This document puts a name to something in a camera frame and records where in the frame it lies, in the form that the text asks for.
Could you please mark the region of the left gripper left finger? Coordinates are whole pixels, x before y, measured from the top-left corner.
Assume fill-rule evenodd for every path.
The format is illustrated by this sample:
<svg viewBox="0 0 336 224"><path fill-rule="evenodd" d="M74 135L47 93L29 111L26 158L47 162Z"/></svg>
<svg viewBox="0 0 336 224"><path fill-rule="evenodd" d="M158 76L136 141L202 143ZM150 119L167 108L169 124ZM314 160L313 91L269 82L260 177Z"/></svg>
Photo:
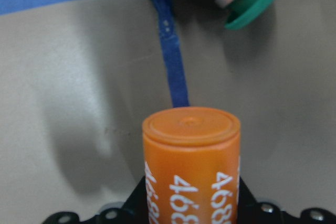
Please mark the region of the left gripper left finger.
<svg viewBox="0 0 336 224"><path fill-rule="evenodd" d="M80 220L75 212L61 211L50 215L43 223L149 223L145 178L141 178L120 208L105 208L86 220Z"/></svg>

